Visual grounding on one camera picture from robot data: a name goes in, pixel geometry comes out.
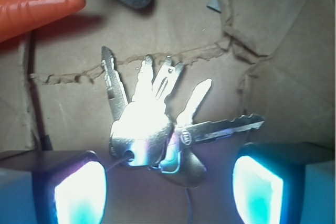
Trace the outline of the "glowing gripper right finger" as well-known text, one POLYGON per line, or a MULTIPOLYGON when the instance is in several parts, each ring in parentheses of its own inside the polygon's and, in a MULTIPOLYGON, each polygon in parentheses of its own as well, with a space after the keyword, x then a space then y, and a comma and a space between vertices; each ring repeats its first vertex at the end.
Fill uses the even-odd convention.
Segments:
POLYGON ((243 223, 335 223, 335 145, 245 144, 232 187, 243 223))

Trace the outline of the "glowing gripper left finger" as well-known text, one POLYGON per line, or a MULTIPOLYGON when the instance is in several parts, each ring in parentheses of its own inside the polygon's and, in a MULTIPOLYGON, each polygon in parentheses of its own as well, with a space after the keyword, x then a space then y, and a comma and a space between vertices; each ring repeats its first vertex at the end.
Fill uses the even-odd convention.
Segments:
POLYGON ((101 223, 106 200, 93 151, 1 153, 1 223, 101 223))

